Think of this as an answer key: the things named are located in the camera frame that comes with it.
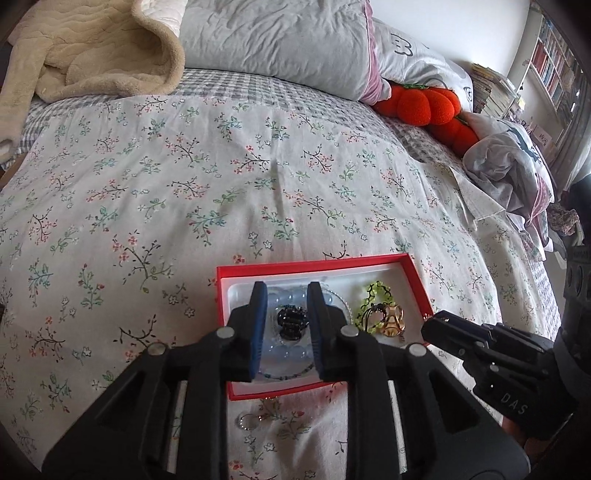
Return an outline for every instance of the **black device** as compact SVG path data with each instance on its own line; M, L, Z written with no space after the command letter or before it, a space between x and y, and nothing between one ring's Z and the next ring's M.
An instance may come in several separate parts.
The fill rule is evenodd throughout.
M257 282L228 325L193 345L150 345L49 451L50 480L228 478L226 389L258 372L267 288ZM347 325L308 286L314 364L349 389L348 480L520 480L528 459L464 386L422 344L380 345ZM166 471L174 392L187 381L176 473ZM400 472L388 380L400 411L408 471Z
M569 250L566 306L554 342L449 312L428 319L423 338L464 360L474 395L514 421L527 437L551 439L591 398L591 249Z

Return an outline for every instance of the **green beaded bracelet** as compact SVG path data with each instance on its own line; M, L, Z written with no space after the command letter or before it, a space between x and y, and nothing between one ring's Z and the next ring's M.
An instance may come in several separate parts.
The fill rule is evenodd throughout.
M378 295L380 295L380 294L382 297L382 301L378 303L379 306L392 306L392 304L394 302L394 298L392 297L392 292L390 290L390 287L388 287L387 285L385 285L383 282L381 282L379 280L370 283L365 291L367 292L368 296L363 301L363 304L359 308L359 311L357 313L357 317L353 323L355 324L355 326L359 330L365 330L366 332L373 335L374 333L376 333L377 331L381 330L384 327L386 315L384 315L384 320L382 320L381 322L378 322L372 326L368 326L367 321L368 321L369 315L370 315L370 313L368 313L368 310L373 310L375 312L379 311L379 310L375 310L374 307L376 307L376 304L374 301L376 299L379 299Z

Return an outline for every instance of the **red jewelry box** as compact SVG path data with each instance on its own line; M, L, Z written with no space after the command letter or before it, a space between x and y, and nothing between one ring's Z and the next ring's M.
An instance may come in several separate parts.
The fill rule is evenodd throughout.
M255 281L273 286L305 287L319 281L337 292L348 304L353 318L367 297L365 289L376 280L391 288L394 300L404 309L406 330L404 341L400 338L378 336L378 341L403 347L405 343L423 342L420 329L425 316L433 310L417 269L408 254L381 255L376 257L344 258L313 262L279 264L231 265L217 268L217 305L219 324L225 325L233 308L248 303ZM251 383L230 382L230 400L251 400L287 395L326 385L316 369L303 377L273 381L259 378Z

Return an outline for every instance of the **screw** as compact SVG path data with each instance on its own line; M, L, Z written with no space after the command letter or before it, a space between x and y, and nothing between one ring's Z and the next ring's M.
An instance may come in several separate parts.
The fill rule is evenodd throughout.
M343 325L340 328L341 335L349 338L358 336L359 329L355 325Z
M427 349L420 343L412 344L408 347L408 351L413 356L425 356L427 354Z
M151 343L148 345L148 354L152 356L162 355L166 351L166 345L163 343Z
M216 335L220 338L232 338L234 336L234 329L232 327L220 327L217 329Z

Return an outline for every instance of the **plaid bedsheet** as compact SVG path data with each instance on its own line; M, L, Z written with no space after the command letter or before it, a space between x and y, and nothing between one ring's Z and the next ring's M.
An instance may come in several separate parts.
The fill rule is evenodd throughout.
M299 111L304 115L362 130L388 141L397 141L384 122L366 105L271 77L219 70L186 69L178 87L171 95L228 98L273 106L289 112ZM110 95L87 95L48 104L35 97L14 156L27 153L31 149L51 118L65 116L73 109L98 105L115 98L117 97ZM9 162L12 160L6 162L3 167L7 168Z
M362 103L327 95L302 85L246 73L186 69L172 95L229 98L299 112L301 121L308 122L310 128L314 128L314 119L332 121L400 145L416 160L424 163L445 163L455 172L463 174L462 161L425 130L394 119L386 120ZM109 95L89 95L68 98L51 105L35 98L31 103L15 156L31 149L51 118L65 116L68 112L84 106L106 103L114 98L116 97ZM7 162L3 167L8 168L10 163L11 161ZM560 314L550 280L542 262L530 263L540 294L544 318L552 325L551 331L557 331L560 326Z

